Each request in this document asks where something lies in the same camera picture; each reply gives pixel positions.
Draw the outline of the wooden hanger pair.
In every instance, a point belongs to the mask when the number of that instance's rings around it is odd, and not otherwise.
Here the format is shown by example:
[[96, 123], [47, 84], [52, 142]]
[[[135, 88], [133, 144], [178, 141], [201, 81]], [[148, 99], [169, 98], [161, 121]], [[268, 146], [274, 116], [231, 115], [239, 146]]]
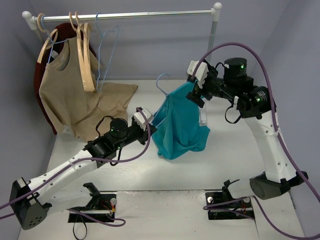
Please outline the wooden hanger pair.
[[82, 54], [83, 54], [83, 62], [85, 69], [85, 81], [86, 81], [86, 92], [93, 92], [95, 90], [94, 81], [92, 78], [91, 72], [91, 62], [90, 62], [90, 48], [89, 48], [89, 39], [90, 39], [90, 30], [91, 26], [88, 22], [84, 24], [79, 23], [78, 13], [75, 12], [75, 19], [77, 25], [79, 25], [81, 29], [81, 46], [82, 46]]
[[78, 54], [78, 61], [79, 61], [79, 69], [81, 74], [81, 80], [84, 90], [87, 90], [87, 84], [86, 84], [86, 73], [85, 73], [85, 67], [84, 67], [84, 56], [83, 56], [83, 48], [82, 48], [82, 39], [81, 39], [81, 28], [80, 25], [77, 25], [77, 28], [75, 28], [73, 24], [73, 17], [72, 13], [69, 12], [69, 21], [71, 24], [72, 29], [76, 32], [76, 41], [77, 41], [77, 54]]

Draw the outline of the wooden hanger far left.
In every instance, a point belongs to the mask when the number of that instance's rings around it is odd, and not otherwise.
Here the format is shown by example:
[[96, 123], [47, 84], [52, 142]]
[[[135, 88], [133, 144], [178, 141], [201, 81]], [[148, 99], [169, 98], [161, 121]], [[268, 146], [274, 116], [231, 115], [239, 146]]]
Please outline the wooden hanger far left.
[[47, 39], [44, 41], [42, 48], [40, 50], [40, 53], [38, 55], [38, 58], [37, 58], [37, 63], [39, 63], [39, 64], [42, 63], [42, 60], [43, 60], [43, 57], [44, 57], [46, 50], [49, 50], [50, 48], [52, 48], [58, 39], [58, 30], [56, 28], [54, 28], [53, 31], [51, 33], [49, 33], [49, 31], [47, 29], [45, 29], [45, 27], [43, 26], [44, 16], [45, 16], [44, 13], [40, 13], [37, 16], [37, 21], [36, 21], [38, 29], [42, 33], [45, 33], [47, 35]]

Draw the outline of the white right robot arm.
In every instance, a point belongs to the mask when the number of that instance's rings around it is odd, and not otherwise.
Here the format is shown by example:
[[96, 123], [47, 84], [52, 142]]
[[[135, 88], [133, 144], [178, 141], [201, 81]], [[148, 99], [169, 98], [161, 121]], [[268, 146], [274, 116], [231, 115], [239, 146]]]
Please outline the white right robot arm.
[[186, 97], [200, 108], [212, 97], [228, 100], [230, 107], [239, 112], [238, 119], [243, 119], [250, 128], [264, 171], [250, 179], [226, 181], [221, 200], [225, 205], [233, 206], [242, 197], [256, 196], [261, 200], [279, 197], [304, 183], [308, 174], [300, 175], [286, 155], [284, 145], [279, 141], [278, 116], [272, 112], [276, 105], [271, 103], [268, 88], [255, 85], [254, 79], [247, 75], [247, 60], [234, 57], [222, 65], [224, 74], [219, 78], [217, 69], [207, 61], [191, 61], [187, 80], [194, 83], [194, 87]]

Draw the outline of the wooden hanger middle pair back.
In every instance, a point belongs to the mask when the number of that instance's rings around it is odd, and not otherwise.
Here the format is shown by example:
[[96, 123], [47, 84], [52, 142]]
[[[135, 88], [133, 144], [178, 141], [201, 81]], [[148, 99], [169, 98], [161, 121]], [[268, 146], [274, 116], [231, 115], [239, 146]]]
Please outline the wooden hanger middle pair back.
[[73, 17], [72, 13], [69, 12], [69, 21], [71, 24], [72, 29], [76, 32], [76, 41], [77, 41], [77, 54], [78, 54], [78, 61], [79, 61], [79, 69], [81, 74], [81, 80], [84, 90], [87, 90], [87, 84], [86, 84], [86, 73], [85, 73], [85, 67], [84, 67], [84, 56], [83, 56], [83, 48], [82, 48], [82, 39], [81, 39], [81, 28], [80, 25], [77, 25], [77, 28], [75, 28], [73, 24]]

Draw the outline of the wooden hanger middle pair front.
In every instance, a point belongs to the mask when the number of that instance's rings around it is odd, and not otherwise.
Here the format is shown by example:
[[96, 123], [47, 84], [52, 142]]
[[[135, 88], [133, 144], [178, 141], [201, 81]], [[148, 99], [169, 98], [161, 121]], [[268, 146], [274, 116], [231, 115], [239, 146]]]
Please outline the wooden hanger middle pair front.
[[79, 25], [81, 29], [81, 46], [82, 46], [82, 54], [83, 54], [83, 62], [85, 69], [85, 81], [86, 81], [86, 92], [93, 92], [95, 90], [94, 81], [92, 78], [91, 72], [91, 62], [90, 62], [90, 48], [89, 48], [89, 39], [90, 39], [90, 30], [91, 26], [88, 22], [84, 24], [79, 23], [78, 13], [75, 12], [75, 19], [77, 25]]

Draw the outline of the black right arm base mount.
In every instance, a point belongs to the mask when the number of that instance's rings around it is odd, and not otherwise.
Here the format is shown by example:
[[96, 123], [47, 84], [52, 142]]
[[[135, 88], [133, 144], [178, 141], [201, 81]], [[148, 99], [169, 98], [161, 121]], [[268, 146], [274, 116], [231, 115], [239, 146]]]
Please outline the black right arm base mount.
[[249, 197], [235, 199], [230, 194], [229, 186], [238, 181], [239, 179], [227, 180], [221, 190], [205, 192], [206, 204], [203, 208], [207, 211], [209, 221], [255, 220], [251, 199]]

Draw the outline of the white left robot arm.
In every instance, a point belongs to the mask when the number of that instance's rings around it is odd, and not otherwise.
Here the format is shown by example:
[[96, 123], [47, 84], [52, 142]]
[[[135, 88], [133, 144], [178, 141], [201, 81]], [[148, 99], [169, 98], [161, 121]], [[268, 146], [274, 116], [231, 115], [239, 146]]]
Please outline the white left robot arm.
[[103, 195], [92, 182], [78, 188], [66, 187], [80, 177], [93, 172], [106, 163], [118, 163], [117, 152], [138, 141], [146, 148], [157, 131], [149, 121], [132, 117], [131, 126], [126, 120], [115, 118], [110, 130], [89, 141], [74, 157], [38, 177], [25, 180], [20, 177], [12, 183], [9, 206], [23, 230], [39, 225], [48, 215], [71, 210], [95, 210]]

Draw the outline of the metal clothes rack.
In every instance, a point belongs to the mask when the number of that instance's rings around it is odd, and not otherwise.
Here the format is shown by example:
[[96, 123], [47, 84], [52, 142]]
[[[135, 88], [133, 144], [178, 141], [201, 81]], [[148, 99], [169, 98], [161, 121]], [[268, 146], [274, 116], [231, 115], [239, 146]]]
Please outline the metal clothes rack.
[[[155, 12], [129, 12], [129, 13], [101, 13], [98, 20], [113, 20], [113, 19], [133, 19], [133, 18], [155, 18], [155, 17], [170, 17], [170, 16], [196, 16], [196, 15], [210, 15], [212, 18], [211, 29], [208, 38], [207, 48], [211, 49], [215, 43], [215, 37], [217, 32], [217, 26], [220, 19], [222, 4], [216, 2], [209, 10], [187, 10], [187, 11], [155, 11]], [[95, 21], [96, 14], [83, 14], [78, 15], [79, 20], [83, 21]], [[37, 16], [33, 16], [29, 11], [23, 11], [22, 17], [26, 21], [29, 28], [34, 31], [38, 38], [42, 41], [41, 31], [37, 25]], [[69, 15], [66, 16], [45, 16], [43, 22], [63, 22], [69, 19]], [[75, 14], [72, 15], [72, 21], [74, 27], [77, 28], [77, 21]]]

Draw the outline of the dark red garment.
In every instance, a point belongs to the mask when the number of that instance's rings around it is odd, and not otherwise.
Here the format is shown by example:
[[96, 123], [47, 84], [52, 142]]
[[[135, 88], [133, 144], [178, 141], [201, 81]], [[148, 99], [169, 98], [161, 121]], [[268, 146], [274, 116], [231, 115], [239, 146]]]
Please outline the dark red garment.
[[[76, 32], [73, 30], [70, 23], [62, 23], [62, 24], [56, 26], [55, 29], [58, 30], [58, 39], [60, 41], [65, 40], [65, 39], [68, 40], [71, 38], [77, 38]], [[55, 60], [59, 56], [59, 54], [62, 52], [64, 44], [65, 43], [61, 43], [59, 45], [54, 46], [54, 51], [52, 54], [55, 56], [52, 56], [52, 58], [50, 59], [50, 63], [53, 60]], [[35, 89], [36, 98], [38, 100], [40, 108], [41, 108], [47, 122], [51, 126], [53, 133], [57, 134], [58, 132], [54, 128], [54, 125], [51, 123], [51, 121], [50, 121], [50, 119], [44, 109], [41, 98], [40, 98], [40, 85], [41, 85], [41, 82], [42, 82], [42, 79], [43, 79], [43, 76], [44, 76], [44, 73], [46, 70], [46, 65], [48, 64], [47, 63], [48, 55], [49, 55], [49, 52], [46, 51], [43, 56], [42, 62], [41, 63], [36, 62], [35, 73], [34, 73], [34, 89]], [[95, 80], [95, 75], [93, 74], [93, 71], [98, 68], [98, 61], [97, 61], [96, 55], [92, 51], [90, 45], [89, 45], [89, 56], [90, 56], [91, 75], [92, 75], [92, 79], [93, 79], [93, 83], [94, 83], [94, 87], [95, 87], [96, 80]]]

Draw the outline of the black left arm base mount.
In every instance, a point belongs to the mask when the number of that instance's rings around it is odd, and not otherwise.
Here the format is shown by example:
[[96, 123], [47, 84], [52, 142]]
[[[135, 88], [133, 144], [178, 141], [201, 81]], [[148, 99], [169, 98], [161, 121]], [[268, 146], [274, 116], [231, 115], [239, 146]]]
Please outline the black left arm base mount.
[[89, 191], [89, 200], [84, 206], [76, 206], [71, 209], [101, 222], [113, 223], [115, 221], [117, 193], [100, 191], [92, 182], [85, 183], [83, 187]]

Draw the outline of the teal t shirt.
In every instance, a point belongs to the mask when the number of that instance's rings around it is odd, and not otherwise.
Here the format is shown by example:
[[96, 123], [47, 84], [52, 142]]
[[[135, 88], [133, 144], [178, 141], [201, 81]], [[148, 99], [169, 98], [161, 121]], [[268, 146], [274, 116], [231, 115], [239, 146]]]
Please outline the teal t shirt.
[[152, 124], [157, 131], [152, 134], [152, 140], [157, 147], [157, 155], [166, 160], [206, 148], [210, 128], [200, 125], [199, 107], [186, 98], [193, 87], [192, 83], [186, 82], [166, 94], [154, 115]]

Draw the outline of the beige tank top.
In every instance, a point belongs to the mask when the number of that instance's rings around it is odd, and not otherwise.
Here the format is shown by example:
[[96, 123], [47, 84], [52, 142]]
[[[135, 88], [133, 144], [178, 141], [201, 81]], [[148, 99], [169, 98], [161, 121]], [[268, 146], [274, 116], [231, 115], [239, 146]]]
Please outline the beige tank top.
[[39, 87], [42, 105], [55, 130], [68, 128], [75, 138], [94, 140], [110, 129], [110, 117], [127, 119], [135, 84], [106, 82], [100, 92], [83, 88], [77, 39], [68, 39], [59, 56], [45, 67]]

